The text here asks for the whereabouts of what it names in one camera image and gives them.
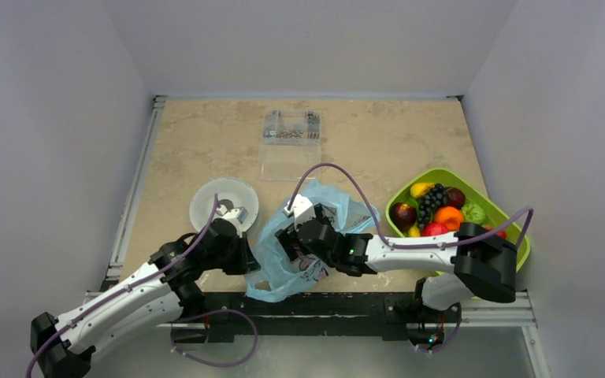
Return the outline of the blue plastic bag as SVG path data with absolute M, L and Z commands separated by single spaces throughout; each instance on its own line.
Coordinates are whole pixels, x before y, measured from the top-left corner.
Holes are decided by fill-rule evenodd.
M 373 228 L 377 213 L 373 206 L 355 201 L 346 191 L 311 180 L 300 194 L 314 204 L 321 204 L 332 226 L 339 232 L 363 233 Z M 308 291 L 330 275 L 328 266 L 315 256 L 290 260 L 275 233 L 293 220 L 281 211 L 272 215 L 263 226 L 251 251 L 261 268 L 245 276 L 246 296 L 261 302 L 281 302 L 287 297 Z

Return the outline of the red yellow apple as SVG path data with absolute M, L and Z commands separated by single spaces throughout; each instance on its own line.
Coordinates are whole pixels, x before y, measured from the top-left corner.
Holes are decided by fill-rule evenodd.
M 410 227 L 417 223 L 418 219 L 417 209 L 406 202 L 394 203 L 390 207 L 388 215 L 391 222 L 401 232 L 407 232 Z

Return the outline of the dark grape bunch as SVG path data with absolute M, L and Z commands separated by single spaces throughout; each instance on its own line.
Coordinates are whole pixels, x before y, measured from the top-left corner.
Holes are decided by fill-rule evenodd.
M 446 206 L 449 199 L 441 183 L 427 183 L 415 198 L 418 203 L 417 223 L 421 230 L 433 220 L 439 208 Z

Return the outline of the yellow fake mango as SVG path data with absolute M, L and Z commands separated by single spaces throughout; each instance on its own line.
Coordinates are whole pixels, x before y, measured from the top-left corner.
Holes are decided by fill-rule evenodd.
M 436 186 L 435 183 L 430 182 L 418 182 L 414 183 L 410 187 L 410 195 L 412 198 L 419 199 L 423 198 Z

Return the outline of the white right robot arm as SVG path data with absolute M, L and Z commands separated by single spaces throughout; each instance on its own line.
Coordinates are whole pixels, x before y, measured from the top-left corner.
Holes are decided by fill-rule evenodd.
M 463 223 L 441 235 L 391 238 L 337 231 L 319 205 L 295 205 L 286 215 L 294 220 L 275 237 L 291 260 L 313 256 L 355 277 L 405 269 L 436 272 L 417 284 L 410 300 L 420 320 L 472 297 L 515 300 L 518 248 L 495 230 Z

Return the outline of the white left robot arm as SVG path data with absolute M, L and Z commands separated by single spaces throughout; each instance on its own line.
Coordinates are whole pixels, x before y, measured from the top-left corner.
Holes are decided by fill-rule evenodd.
M 240 222 L 227 215 L 200 232 L 163 244 L 130 276 L 91 301 L 65 313 L 41 313 L 31 322 L 33 353 L 25 376 L 38 368 L 45 377 L 84 377 L 99 355 L 141 328 L 169 322 L 200 323 L 208 328 L 231 315 L 255 323 L 236 309 L 211 309 L 197 285 L 206 271 L 228 275 L 258 270 Z

